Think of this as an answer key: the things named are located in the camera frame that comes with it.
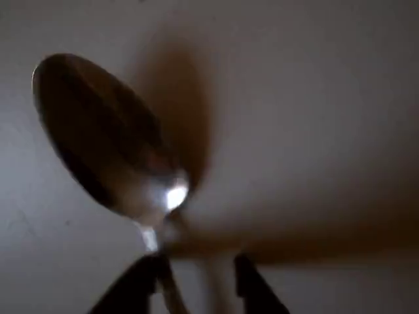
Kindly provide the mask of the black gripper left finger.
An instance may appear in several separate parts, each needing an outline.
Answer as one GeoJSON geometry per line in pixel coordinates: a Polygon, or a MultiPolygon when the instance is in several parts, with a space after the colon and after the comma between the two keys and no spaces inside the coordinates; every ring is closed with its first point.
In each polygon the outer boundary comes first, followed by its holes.
{"type": "Polygon", "coordinates": [[[152,254],[134,262],[105,292],[90,313],[150,313],[157,281],[168,274],[168,259],[152,254]]]}

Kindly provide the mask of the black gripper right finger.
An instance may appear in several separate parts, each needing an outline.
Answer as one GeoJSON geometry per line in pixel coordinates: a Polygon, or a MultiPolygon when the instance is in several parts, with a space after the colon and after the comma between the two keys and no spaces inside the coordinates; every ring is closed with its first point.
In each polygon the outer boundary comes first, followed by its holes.
{"type": "Polygon", "coordinates": [[[236,294],[242,300],[245,314],[290,314],[245,254],[239,254],[234,258],[234,271],[236,294]]]}

